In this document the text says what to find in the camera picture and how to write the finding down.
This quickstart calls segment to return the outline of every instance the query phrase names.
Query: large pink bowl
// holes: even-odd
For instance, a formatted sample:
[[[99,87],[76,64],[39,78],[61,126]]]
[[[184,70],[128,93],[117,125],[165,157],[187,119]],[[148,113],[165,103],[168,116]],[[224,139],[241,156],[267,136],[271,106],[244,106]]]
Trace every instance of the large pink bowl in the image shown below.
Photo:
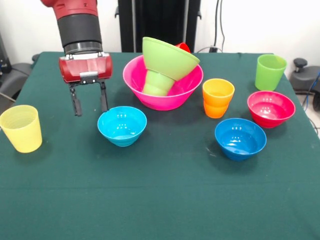
[[[152,96],[142,93],[146,74],[144,57],[141,55],[132,59],[124,67],[123,79],[143,105],[158,111],[168,111],[180,107],[204,78],[204,72],[198,65],[187,76],[176,81],[167,96]]]

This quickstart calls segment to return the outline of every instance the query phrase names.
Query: red bowl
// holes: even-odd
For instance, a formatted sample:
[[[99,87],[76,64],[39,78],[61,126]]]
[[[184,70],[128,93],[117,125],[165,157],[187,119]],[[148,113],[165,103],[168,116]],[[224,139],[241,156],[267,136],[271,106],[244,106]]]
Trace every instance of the red bowl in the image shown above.
[[[296,112],[291,99],[275,91],[256,91],[248,97],[247,104],[253,120],[266,129],[279,126]]]

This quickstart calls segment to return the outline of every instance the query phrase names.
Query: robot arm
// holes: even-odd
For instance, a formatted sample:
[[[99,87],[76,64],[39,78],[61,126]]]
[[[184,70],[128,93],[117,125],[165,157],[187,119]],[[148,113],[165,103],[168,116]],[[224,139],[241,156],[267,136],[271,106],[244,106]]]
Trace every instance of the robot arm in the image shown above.
[[[99,83],[101,109],[108,110],[105,80],[112,75],[112,60],[103,52],[97,0],[41,0],[54,10],[65,56],[59,59],[63,80],[69,84],[76,116],[82,115],[75,87]]]

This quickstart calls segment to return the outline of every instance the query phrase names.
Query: white wall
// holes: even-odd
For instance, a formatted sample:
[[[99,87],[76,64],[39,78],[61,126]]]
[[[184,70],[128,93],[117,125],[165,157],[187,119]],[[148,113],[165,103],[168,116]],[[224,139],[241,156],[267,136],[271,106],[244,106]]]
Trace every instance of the white wall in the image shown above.
[[[98,2],[106,52],[121,51],[117,5],[117,0]],[[196,51],[214,42],[215,8],[216,0],[201,0]],[[275,53],[287,60],[287,73],[296,57],[320,65],[319,0],[224,0],[222,10],[225,52]],[[0,0],[0,33],[12,63],[30,62],[42,51],[62,51],[54,12],[40,0]]]
[[[216,3],[201,1],[196,51],[214,43]],[[287,60],[287,75],[294,69],[296,57],[307,59],[310,65],[320,65],[319,11],[319,0],[224,0],[224,51],[275,53]],[[218,47],[221,42],[218,33]]]

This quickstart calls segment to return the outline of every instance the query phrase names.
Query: pink bowl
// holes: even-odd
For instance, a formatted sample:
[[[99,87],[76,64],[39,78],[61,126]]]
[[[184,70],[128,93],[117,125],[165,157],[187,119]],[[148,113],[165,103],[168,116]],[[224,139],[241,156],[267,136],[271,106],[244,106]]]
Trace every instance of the pink bowl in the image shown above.
[[[146,74],[144,57],[141,55],[132,59],[124,67],[123,79],[143,105],[158,111],[168,111],[180,107],[204,78],[204,72],[198,65],[187,76],[176,81],[167,96],[152,96],[142,93]]]
[[[247,104],[253,120],[267,129],[279,126],[296,112],[291,99],[275,91],[256,91],[248,97]]]

